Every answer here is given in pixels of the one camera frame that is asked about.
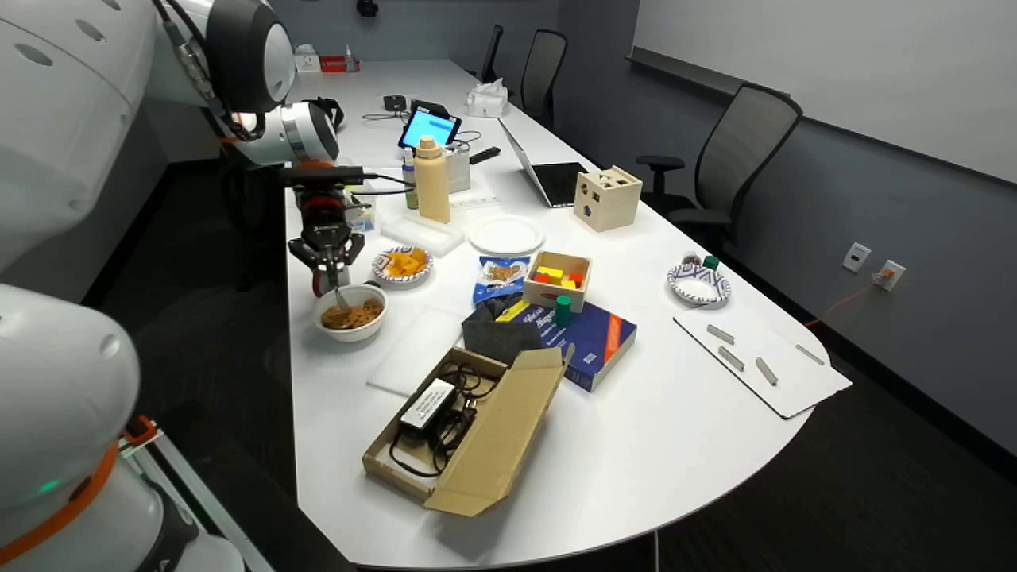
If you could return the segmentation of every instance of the black floor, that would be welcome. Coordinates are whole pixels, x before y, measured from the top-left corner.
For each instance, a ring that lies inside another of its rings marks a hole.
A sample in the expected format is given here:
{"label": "black floor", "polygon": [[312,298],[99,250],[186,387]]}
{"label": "black floor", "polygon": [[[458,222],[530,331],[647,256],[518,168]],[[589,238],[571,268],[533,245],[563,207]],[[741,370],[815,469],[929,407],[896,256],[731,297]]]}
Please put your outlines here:
{"label": "black floor", "polygon": [[[144,414],[202,407],[289,490],[284,228],[278,202],[267,197],[239,228],[217,165],[176,165],[90,303],[141,346]],[[857,359],[836,364],[856,387],[747,486],[665,529],[660,569],[1017,569],[1017,481],[1000,472],[1014,460],[973,447]],[[650,569],[650,547],[646,536],[533,572]]]}

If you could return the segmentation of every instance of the green light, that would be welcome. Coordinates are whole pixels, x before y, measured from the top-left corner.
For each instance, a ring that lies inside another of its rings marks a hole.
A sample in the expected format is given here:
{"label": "green light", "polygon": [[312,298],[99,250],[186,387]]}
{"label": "green light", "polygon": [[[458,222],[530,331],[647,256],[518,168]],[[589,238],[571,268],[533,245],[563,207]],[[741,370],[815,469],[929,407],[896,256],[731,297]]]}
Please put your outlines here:
{"label": "green light", "polygon": [[61,481],[47,481],[47,482],[42,482],[34,494],[38,494],[38,497],[47,497],[47,494],[55,494],[55,490],[61,490]]}

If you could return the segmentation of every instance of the table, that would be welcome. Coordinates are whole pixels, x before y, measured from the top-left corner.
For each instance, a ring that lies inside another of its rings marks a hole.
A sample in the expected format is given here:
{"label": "table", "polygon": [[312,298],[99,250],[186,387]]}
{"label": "table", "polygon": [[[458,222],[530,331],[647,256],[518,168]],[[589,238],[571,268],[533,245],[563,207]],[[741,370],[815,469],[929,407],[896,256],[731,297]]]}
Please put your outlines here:
{"label": "table", "polygon": [[[399,122],[368,122],[385,94],[430,98],[465,116],[472,80],[447,62],[366,62],[360,75],[306,76],[294,96],[334,96],[347,113],[341,164],[398,172]],[[571,147],[509,113],[506,124],[541,164],[580,158]],[[399,398],[374,390],[366,374],[412,328],[386,328],[366,346],[337,346],[312,326],[308,272],[289,257],[292,440],[303,513],[356,565],[485,569],[558,560],[650,535],[720,498],[765,469],[807,424],[809,411],[777,420],[726,370],[715,364],[671,316],[665,277],[695,241],[639,207],[635,227],[594,232],[568,207],[546,209],[518,172],[499,124],[465,119],[459,134],[480,134],[472,149],[502,156],[472,168],[472,188],[455,193],[455,227],[470,228],[497,212],[527,216],[546,232],[543,247],[589,256],[589,298],[639,326],[635,344],[594,393],[563,383],[533,441],[523,478],[492,513],[468,521],[419,510],[363,473],[360,455],[382,434]],[[298,212],[286,209],[289,238]],[[379,202],[379,222],[399,221],[402,202]],[[398,241],[370,232],[352,268]],[[465,241],[436,257],[433,277],[392,293],[392,312],[436,308],[470,316],[475,250]],[[780,331],[825,356],[820,339],[764,293],[723,272],[741,331]]]}

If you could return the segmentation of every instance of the snack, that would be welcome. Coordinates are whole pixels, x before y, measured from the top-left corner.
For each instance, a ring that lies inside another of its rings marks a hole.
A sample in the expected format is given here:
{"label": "snack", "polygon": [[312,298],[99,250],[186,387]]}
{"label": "snack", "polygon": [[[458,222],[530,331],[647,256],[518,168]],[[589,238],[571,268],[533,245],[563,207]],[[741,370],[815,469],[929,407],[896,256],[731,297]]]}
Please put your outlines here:
{"label": "snack", "polygon": [[423,247],[402,247],[386,256],[385,277],[416,277],[427,268],[427,250]]}
{"label": "snack", "polygon": [[363,326],[374,321],[379,316],[382,316],[382,303],[379,298],[368,298],[368,303],[348,306],[348,308],[328,306],[321,312],[321,326],[328,331],[352,331],[352,328],[363,328]]}
{"label": "snack", "polygon": [[485,298],[518,297],[523,289],[530,257],[480,257],[472,306]]}

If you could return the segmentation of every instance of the power outlet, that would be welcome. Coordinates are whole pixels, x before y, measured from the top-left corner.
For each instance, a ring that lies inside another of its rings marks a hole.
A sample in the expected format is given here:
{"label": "power outlet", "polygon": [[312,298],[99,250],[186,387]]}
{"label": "power outlet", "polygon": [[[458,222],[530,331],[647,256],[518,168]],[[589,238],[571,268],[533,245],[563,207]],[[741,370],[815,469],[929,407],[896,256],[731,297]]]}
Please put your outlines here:
{"label": "power outlet", "polygon": [[856,245],[849,247],[841,268],[844,268],[849,275],[857,275],[857,272],[864,268],[868,256],[869,256],[869,247],[860,245],[860,241],[856,241]]}
{"label": "power outlet", "polygon": [[869,282],[894,293],[896,282],[902,280],[905,268],[899,262],[884,262],[876,275],[869,275]]}

